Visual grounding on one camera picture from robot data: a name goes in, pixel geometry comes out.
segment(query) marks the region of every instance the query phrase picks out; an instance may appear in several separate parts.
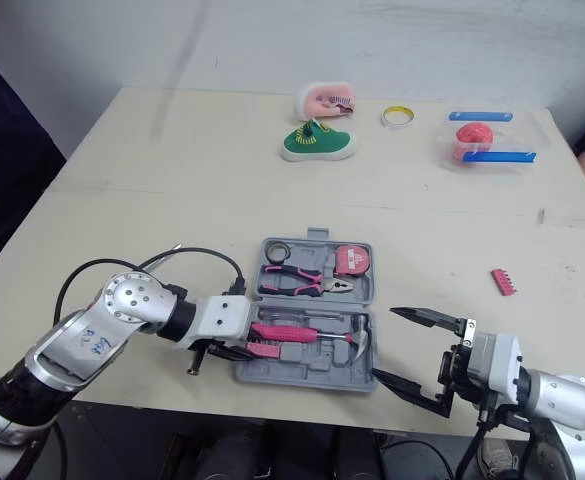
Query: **plastic container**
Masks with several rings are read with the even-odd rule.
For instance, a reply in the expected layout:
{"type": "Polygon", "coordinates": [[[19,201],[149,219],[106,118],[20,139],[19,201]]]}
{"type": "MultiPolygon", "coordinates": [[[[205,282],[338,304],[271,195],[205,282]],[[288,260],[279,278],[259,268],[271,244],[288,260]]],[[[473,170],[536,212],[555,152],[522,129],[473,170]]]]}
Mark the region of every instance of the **plastic container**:
{"type": "Polygon", "coordinates": [[[446,162],[464,167],[530,165],[549,144],[530,112],[467,110],[446,115],[438,142],[446,162]]]}
{"type": "Polygon", "coordinates": [[[322,333],[344,335],[357,330],[359,317],[363,315],[369,337],[366,350],[354,361],[356,346],[344,340],[268,342],[281,346],[280,358],[236,362],[235,374],[240,381],[362,393],[376,388],[377,381],[370,373],[378,364],[376,322],[374,315],[365,308],[374,296],[372,247],[359,242],[331,241],[328,237],[327,229],[310,228],[307,239],[267,238],[263,241],[254,283],[257,301],[250,311],[250,322],[308,327],[322,333]],[[262,267],[268,265],[266,249],[275,241],[283,241],[290,248],[290,256],[284,265],[319,270],[326,278],[334,277],[335,252],[343,245],[364,248],[370,257],[370,267],[362,275],[340,277],[353,283],[354,288],[350,292],[324,292],[320,297],[259,293],[258,287],[262,284],[277,288],[297,288],[307,284],[296,277],[263,271],[262,267]]]}

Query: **hammer head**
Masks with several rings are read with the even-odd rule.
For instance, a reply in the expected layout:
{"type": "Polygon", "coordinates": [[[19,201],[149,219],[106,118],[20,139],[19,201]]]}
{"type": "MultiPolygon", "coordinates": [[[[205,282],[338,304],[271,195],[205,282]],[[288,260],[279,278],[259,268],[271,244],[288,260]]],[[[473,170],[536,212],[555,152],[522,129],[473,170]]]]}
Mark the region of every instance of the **hammer head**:
{"type": "Polygon", "coordinates": [[[365,349],[368,348],[370,337],[368,335],[367,328],[365,328],[367,319],[368,317],[366,315],[357,315],[358,329],[350,336],[352,339],[351,342],[356,343],[357,345],[356,355],[352,359],[352,363],[356,362],[361,357],[361,355],[363,355],[365,349]]]}

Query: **gray tool case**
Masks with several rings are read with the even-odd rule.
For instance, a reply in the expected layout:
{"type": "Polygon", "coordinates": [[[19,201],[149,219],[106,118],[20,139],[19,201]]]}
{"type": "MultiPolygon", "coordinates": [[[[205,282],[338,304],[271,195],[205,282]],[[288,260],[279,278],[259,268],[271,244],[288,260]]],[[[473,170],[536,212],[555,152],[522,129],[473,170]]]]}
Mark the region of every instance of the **gray tool case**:
{"type": "Polygon", "coordinates": [[[366,317],[368,346],[355,361],[356,345],[345,340],[317,340],[314,343],[274,342],[281,347],[280,356],[236,362],[235,372],[245,382],[273,383],[300,387],[372,392],[377,382],[370,371],[378,364],[376,324],[374,315],[366,309],[374,295],[374,260],[370,245],[358,242],[328,240],[327,229],[308,229],[307,240],[295,238],[267,238],[261,244],[254,295],[257,301],[250,311],[251,323],[277,326],[309,327],[322,333],[346,334],[357,328],[359,315],[366,317]],[[370,267],[360,276],[340,278],[354,284],[350,292],[324,292],[322,296],[284,296],[259,293],[259,285],[277,288],[305,286],[303,280],[281,274],[266,273],[269,265],[266,250],[272,242],[282,241],[290,249],[284,265],[319,270],[325,278],[333,278],[336,249],[343,245],[357,245],[367,250],[370,267]]]}

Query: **screwdriver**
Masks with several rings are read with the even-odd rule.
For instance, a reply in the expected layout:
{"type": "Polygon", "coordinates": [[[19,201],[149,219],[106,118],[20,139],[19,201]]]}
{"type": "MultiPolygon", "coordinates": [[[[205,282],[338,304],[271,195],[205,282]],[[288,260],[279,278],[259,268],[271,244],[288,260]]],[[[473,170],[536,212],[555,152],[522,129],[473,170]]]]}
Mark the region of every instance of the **screwdriver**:
{"type": "Polygon", "coordinates": [[[342,320],[341,315],[307,315],[303,313],[280,313],[280,312],[267,312],[261,310],[259,312],[259,318],[261,320],[297,320],[304,321],[312,318],[325,318],[327,320],[342,320]]]}
{"type": "Polygon", "coordinates": [[[345,340],[348,343],[356,343],[355,333],[340,335],[336,333],[322,333],[307,327],[286,327],[253,323],[252,330],[266,340],[278,340],[280,342],[312,343],[317,340],[345,340]]]}

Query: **black cable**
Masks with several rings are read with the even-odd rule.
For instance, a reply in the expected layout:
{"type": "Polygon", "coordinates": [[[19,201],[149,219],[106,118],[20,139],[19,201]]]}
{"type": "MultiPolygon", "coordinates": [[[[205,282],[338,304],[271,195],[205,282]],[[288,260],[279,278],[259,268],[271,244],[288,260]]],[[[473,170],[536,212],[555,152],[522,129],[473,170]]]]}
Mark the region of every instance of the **black cable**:
{"type": "Polygon", "coordinates": [[[479,446],[481,442],[485,438],[485,434],[488,433],[488,427],[485,423],[479,425],[479,429],[474,434],[470,445],[468,445],[467,450],[463,454],[463,458],[459,462],[459,466],[456,467],[456,480],[462,480],[463,475],[465,475],[465,471],[468,469],[468,465],[470,465],[470,461],[476,455],[476,452],[479,450],[479,446]]]}
{"type": "Polygon", "coordinates": [[[111,263],[111,264],[115,264],[115,265],[123,265],[124,267],[128,267],[132,270],[142,272],[143,269],[146,268],[148,265],[150,265],[153,262],[156,262],[157,260],[160,260],[161,258],[169,257],[169,256],[174,255],[176,253],[187,253],[187,252],[205,253],[207,255],[212,255],[212,256],[218,257],[218,258],[228,262],[230,265],[232,265],[234,270],[236,270],[236,274],[237,274],[236,281],[234,282],[235,284],[233,285],[235,290],[231,291],[230,293],[233,293],[233,294],[245,293],[245,279],[243,278],[243,272],[241,272],[241,267],[239,267],[239,265],[234,260],[232,260],[230,257],[228,257],[227,255],[224,255],[221,252],[217,252],[216,250],[211,250],[209,248],[184,247],[184,248],[177,248],[175,250],[166,250],[165,252],[161,252],[161,253],[155,255],[154,257],[146,260],[145,262],[143,262],[140,265],[134,265],[133,263],[126,262],[124,260],[118,260],[116,258],[99,258],[99,259],[91,260],[89,262],[84,263],[83,265],[78,267],[76,270],[74,270],[70,274],[70,276],[65,280],[65,282],[63,282],[63,285],[61,286],[61,290],[59,290],[59,295],[56,298],[56,305],[54,306],[54,318],[52,320],[52,325],[56,325],[61,320],[61,308],[63,307],[63,299],[65,298],[65,294],[66,294],[68,288],[70,287],[70,284],[77,277],[77,275],[79,273],[81,273],[83,270],[85,270],[86,268],[90,268],[94,265],[99,265],[102,263],[111,263]]]}
{"type": "Polygon", "coordinates": [[[443,465],[445,466],[445,470],[448,472],[448,477],[450,478],[450,480],[454,480],[454,473],[452,473],[452,467],[450,467],[450,464],[448,463],[448,461],[445,459],[443,454],[434,445],[431,445],[427,442],[424,442],[421,440],[399,440],[397,442],[393,442],[393,443],[390,443],[389,445],[385,445],[385,446],[381,447],[381,453],[385,453],[390,448],[394,448],[397,445],[405,445],[406,443],[416,443],[418,445],[425,445],[430,450],[432,450],[434,453],[436,453],[437,456],[441,459],[441,462],[443,462],[443,465]]]}
{"type": "Polygon", "coordinates": [[[163,257],[169,257],[171,255],[174,255],[175,253],[187,253],[187,252],[205,253],[207,255],[212,255],[214,257],[218,257],[218,258],[220,258],[222,260],[225,260],[230,265],[232,265],[232,267],[234,268],[234,270],[236,270],[237,277],[243,278],[243,272],[241,272],[241,268],[230,257],[228,257],[227,255],[222,254],[221,252],[217,252],[216,250],[211,250],[209,248],[200,248],[200,247],[183,247],[183,248],[176,248],[174,250],[166,250],[165,252],[161,252],[161,253],[153,256],[152,258],[149,258],[145,262],[141,263],[139,265],[139,268],[145,268],[149,264],[151,264],[153,262],[156,262],[157,260],[160,260],[163,257]]]}
{"type": "Polygon", "coordinates": [[[530,460],[530,456],[532,455],[532,449],[534,448],[534,444],[536,442],[536,435],[534,435],[534,431],[530,430],[530,436],[528,438],[528,443],[525,446],[525,450],[523,451],[523,456],[521,457],[521,465],[519,467],[519,479],[525,479],[525,467],[528,465],[528,461],[530,460]]]}
{"type": "Polygon", "coordinates": [[[77,277],[79,273],[81,273],[86,268],[90,268],[94,265],[99,265],[102,263],[111,263],[115,265],[123,265],[124,267],[128,267],[132,270],[141,271],[142,268],[134,265],[133,263],[126,262],[125,260],[118,260],[116,258],[98,258],[96,260],[90,260],[89,262],[84,263],[76,270],[74,270],[70,276],[63,282],[61,286],[61,290],[59,290],[59,295],[56,297],[56,305],[54,306],[54,318],[52,320],[52,325],[56,325],[61,320],[61,308],[63,307],[63,298],[65,298],[65,293],[68,291],[70,284],[72,281],[77,277]]]}
{"type": "Polygon", "coordinates": [[[56,421],[52,424],[52,430],[56,434],[56,439],[59,442],[59,452],[61,455],[61,470],[59,471],[59,480],[65,480],[68,476],[68,444],[65,441],[65,435],[61,430],[61,425],[56,421]]]}

